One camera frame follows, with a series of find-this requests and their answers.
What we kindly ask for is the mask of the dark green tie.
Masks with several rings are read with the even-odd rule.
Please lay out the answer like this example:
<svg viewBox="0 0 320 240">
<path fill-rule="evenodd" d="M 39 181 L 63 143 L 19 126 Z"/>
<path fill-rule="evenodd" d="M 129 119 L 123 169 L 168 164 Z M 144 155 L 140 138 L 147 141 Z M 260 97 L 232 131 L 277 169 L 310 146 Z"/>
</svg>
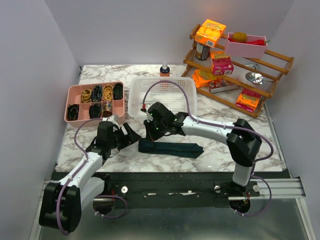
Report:
<svg viewBox="0 0 320 240">
<path fill-rule="evenodd" d="M 170 155 L 196 159 L 204 153 L 202 146 L 196 143 L 154 142 L 145 138 L 138 142 L 138 151 L 145 154 Z"/>
</svg>

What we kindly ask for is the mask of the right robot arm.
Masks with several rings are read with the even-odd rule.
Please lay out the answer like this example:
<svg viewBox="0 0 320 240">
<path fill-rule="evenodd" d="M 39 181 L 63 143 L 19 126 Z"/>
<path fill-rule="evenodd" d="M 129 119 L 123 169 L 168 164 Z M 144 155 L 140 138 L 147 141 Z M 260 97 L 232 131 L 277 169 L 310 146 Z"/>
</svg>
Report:
<svg viewBox="0 0 320 240">
<path fill-rule="evenodd" d="M 235 162 L 230 191 L 241 196 L 248 190 L 254 161 L 262 144 L 262 136 L 243 119 L 218 123 L 195 117 L 190 112 L 173 113 L 160 102 L 152 104 L 143 122 L 148 140 L 158 140 L 165 135 L 197 136 L 228 146 Z"/>
</svg>

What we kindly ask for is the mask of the patterned rolled tie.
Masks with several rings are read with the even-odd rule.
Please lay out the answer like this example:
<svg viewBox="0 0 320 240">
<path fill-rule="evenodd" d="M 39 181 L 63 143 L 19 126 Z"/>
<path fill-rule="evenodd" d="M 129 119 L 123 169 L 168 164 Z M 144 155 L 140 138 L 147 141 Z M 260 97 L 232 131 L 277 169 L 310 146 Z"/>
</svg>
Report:
<svg viewBox="0 0 320 240">
<path fill-rule="evenodd" d="M 112 101 L 104 101 L 101 104 L 101 115 L 103 118 L 109 118 L 113 115 L 113 102 Z"/>
</svg>

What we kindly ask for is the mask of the black rolled tie bottom middle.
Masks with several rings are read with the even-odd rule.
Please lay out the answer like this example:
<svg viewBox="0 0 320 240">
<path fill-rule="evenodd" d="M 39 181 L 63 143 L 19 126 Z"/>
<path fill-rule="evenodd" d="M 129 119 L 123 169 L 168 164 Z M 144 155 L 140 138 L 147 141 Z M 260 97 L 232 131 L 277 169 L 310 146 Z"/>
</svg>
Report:
<svg viewBox="0 0 320 240">
<path fill-rule="evenodd" d="M 89 118 L 99 119 L 102 114 L 102 108 L 99 103 L 95 103 L 89 107 Z"/>
</svg>

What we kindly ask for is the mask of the dark blue rolled tie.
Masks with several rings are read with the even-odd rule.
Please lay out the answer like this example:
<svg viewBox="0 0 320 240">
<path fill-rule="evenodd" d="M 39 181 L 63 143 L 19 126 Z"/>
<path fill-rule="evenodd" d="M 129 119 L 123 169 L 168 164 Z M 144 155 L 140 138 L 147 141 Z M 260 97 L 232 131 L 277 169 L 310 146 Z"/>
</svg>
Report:
<svg viewBox="0 0 320 240">
<path fill-rule="evenodd" d="M 92 102 L 100 102 L 102 100 L 102 97 L 103 97 L 103 87 L 102 87 L 102 85 L 96 85 L 92 89 L 91 101 Z"/>
</svg>

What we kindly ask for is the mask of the orange spray bottle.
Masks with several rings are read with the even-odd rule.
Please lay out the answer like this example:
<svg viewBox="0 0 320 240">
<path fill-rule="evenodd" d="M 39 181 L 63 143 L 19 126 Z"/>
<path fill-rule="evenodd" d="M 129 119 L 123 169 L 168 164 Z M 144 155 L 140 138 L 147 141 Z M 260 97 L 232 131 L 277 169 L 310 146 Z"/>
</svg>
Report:
<svg viewBox="0 0 320 240">
<path fill-rule="evenodd" d="M 169 77 L 170 76 L 170 67 L 166 61 L 163 62 L 160 67 L 159 74 L 161 77 Z"/>
</svg>

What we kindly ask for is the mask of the yellow rolled tie left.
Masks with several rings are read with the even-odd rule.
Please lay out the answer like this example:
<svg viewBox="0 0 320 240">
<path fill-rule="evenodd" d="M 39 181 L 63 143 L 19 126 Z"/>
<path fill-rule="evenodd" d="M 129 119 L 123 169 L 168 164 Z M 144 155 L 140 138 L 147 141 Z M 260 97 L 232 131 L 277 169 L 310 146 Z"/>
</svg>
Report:
<svg viewBox="0 0 320 240">
<path fill-rule="evenodd" d="M 92 89 L 86 88 L 81 92 L 81 103 L 90 103 L 92 97 Z"/>
</svg>

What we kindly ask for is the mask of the orange sponge box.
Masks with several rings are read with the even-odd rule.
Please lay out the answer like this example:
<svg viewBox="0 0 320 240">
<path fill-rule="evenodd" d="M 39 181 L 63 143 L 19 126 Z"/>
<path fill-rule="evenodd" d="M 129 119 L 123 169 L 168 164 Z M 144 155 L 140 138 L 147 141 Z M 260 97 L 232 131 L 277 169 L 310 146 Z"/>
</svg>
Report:
<svg viewBox="0 0 320 240">
<path fill-rule="evenodd" d="M 222 23 L 207 19 L 196 32 L 195 41 L 214 48 L 225 33 L 226 28 L 227 26 Z"/>
<path fill-rule="evenodd" d="M 192 79 L 197 88 L 203 88 L 208 87 L 209 83 L 218 80 L 219 77 L 204 70 L 196 69 L 192 75 Z"/>
<path fill-rule="evenodd" d="M 235 105 L 245 109 L 247 112 L 253 113 L 258 107 L 260 99 L 261 95 L 259 93 L 244 88 L 238 96 Z"/>
</svg>

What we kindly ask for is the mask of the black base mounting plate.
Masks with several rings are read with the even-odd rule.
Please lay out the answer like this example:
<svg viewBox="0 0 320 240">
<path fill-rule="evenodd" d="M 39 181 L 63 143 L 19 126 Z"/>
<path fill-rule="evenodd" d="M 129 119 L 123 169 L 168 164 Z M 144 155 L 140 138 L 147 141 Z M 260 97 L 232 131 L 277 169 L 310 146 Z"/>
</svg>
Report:
<svg viewBox="0 0 320 240">
<path fill-rule="evenodd" d="M 121 197 L 119 208 L 228 208 L 241 213 L 250 209 L 256 181 L 247 186 L 232 182 L 229 173 L 96 172 L 89 187 L 70 186 L 62 195 L 60 211 L 72 212 L 86 207 L 93 199 L 107 194 Z"/>
</svg>

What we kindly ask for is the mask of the orange sponge box lower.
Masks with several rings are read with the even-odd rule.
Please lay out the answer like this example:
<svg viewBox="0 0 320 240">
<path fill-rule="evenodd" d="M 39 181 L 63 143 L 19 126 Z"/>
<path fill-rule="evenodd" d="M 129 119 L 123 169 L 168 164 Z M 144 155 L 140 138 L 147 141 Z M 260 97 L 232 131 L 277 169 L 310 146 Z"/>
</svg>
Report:
<svg viewBox="0 0 320 240">
<path fill-rule="evenodd" d="M 260 99 L 261 95 L 259 93 L 244 88 L 238 96 L 235 105 L 245 109 L 247 112 L 253 113 L 258 107 Z"/>
</svg>

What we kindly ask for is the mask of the wooden tiered rack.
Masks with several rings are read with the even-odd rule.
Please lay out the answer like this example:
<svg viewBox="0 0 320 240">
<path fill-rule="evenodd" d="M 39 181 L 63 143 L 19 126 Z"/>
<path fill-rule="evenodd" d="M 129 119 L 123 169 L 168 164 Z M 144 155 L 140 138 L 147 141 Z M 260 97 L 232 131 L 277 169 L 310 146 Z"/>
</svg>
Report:
<svg viewBox="0 0 320 240">
<path fill-rule="evenodd" d="M 184 60 L 183 60 L 183 63 L 186 64 L 185 71 L 182 74 L 183 77 L 191 76 L 192 72 L 196 69 L 200 69 L 200 70 L 203 70 L 203 71 L 209 72 L 209 73 L 211 72 L 211 61 L 210 60 L 201 61 L 201 60 L 195 59 L 196 45 L 197 45 L 197 43 L 195 41 L 195 37 L 196 37 L 196 33 L 200 29 L 200 27 L 201 27 L 201 25 L 197 24 L 192 29 L 192 31 L 189 35 L 189 38 L 191 40 L 193 40 L 193 43 L 192 43 L 191 49 L 188 51 L 188 53 L 186 54 L 186 56 L 184 57 Z M 289 56 L 280 54 L 278 52 L 275 52 L 275 51 L 272 51 L 269 49 L 266 49 L 264 51 L 264 54 L 268 57 L 273 57 L 278 60 L 284 61 L 285 65 L 279 66 L 277 64 L 272 64 L 269 61 L 254 59 L 254 58 L 248 58 L 248 60 L 253 64 L 257 64 L 259 67 L 260 66 L 265 67 L 266 70 L 272 70 L 274 72 L 277 72 L 277 75 L 271 75 L 271 74 L 266 73 L 266 70 L 261 71 L 258 69 L 253 69 L 253 68 L 250 68 L 242 63 L 239 63 L 237 61 L 233 61 L 232 62 L 233 66 L 234 66 L 233 73 L 230 75 L 221 75 L 220 76 L 222 79 L 227 80 L 228 82 L 234 83 L 243 89 L 251 90 L 251 91 L 260 95 L 259 103 L 254 111 L 250 112 L 244 108 L 237 106 L 236 105 L 236 100 L 237 100 L 236 96 L 225 98 L 225 97 L 221 97 L 220 95 L 218 95 L 216 93 L 209 93 L 207 90 L 204 90 L 202 88 L 198 89 L 197 92 L 208 97 L 208 98 L 211 98 L 215 101 L 218 101 L 226 106 L 229 106 L 239 112 L 242 112 L 242 113 L 249 115 L 253 118 L 257 118 L 260 115 L 260 112 L 263 108 L 265 101 L 274 95 L 281 77 L 287 75 L 290 72 L 292 65 L 294 63 L 294 59 L 295 59 L 294 57 L 289 57 Z M 262 75 L 263 77 L 265 77 L 266 81 L 264 82 L 264 85 L 257 86 L 257 85 L 254 85 L 253 83 L 250 83 L 248 80 L 246 80 L 245 74 L 248 72 L 258 73 L 258 74 Z"/>
</svg>

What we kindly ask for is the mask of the silver metal spoon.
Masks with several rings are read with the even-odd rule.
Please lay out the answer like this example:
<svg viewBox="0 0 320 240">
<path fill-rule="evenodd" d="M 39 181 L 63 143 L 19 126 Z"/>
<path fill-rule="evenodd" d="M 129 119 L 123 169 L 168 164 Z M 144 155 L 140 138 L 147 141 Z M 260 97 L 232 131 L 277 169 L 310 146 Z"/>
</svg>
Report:
<svg viewBox="0 0 320 240">
<path fill-rule="evenodd" d="M 245 74 L 245 79 L 255 86 L 262 86 L 265 83 L 273 83 L 272 80 L 267 80 L 264 76 L 260 73 L 256 72 L 247 72 Z"/>
</svg>

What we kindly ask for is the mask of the orange sponge box top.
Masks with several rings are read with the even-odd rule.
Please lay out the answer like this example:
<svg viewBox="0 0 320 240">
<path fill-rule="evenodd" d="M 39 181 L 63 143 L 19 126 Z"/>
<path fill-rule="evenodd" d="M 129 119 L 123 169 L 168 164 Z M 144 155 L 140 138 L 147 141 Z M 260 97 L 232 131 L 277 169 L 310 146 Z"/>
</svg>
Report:
<svg viewBox="0 0 320 240">
<path fill-rule="evenodd" d="M 195 41 L 214 48 L 225 33 L 226 28 L 227 26 L 222 23 L 207 19 L 196 32 Z"/>
</svg>

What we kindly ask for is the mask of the pink rectangular bin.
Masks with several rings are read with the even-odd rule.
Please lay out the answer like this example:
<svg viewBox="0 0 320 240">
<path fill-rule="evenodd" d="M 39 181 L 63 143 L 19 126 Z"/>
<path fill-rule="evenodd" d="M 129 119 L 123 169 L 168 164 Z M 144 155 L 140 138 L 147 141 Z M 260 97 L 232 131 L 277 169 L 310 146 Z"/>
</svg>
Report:
<svg viewBox="0 0 320 240">
<path fill-rule="evenodd" d="M 268 43 L 265 46 L 260 45 L 251 45 L 251 44 L 243 44 L 230 42 L 228 38 L 232 38 L 233 32 L 229 32 L 227 34 L 227 39 L 224 46 L 224 51 L 227 55 L 232 57 L 242 57 L 242 58 L 250 58 L 250 59 L 261 59 L 267 50 Z M 256 35 L 247 35 L 247 42 L 256 41 L 256 40 L 264 40 L 267 41 L 265 36 L 256 36 Z"/>
</svg>

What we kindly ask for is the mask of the red chili pepper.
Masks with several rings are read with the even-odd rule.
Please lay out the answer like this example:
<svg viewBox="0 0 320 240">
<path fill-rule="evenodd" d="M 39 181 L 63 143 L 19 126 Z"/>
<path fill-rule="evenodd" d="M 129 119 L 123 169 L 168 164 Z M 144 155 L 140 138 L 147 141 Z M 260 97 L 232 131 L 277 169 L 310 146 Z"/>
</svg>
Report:
<svg viewBox="0 0 320 240">
<path fill-rule="evenodd" d="M 229 37 L 228 40 L 233 43 L 249 44 L 249 45 L 255 45 L 255 46 L 265 46 L 268 43 L 268 41 L 265 41 L 263 39 L 243 42 L 243 41 L 236 41 L 233 38 Z"/>
</svg>

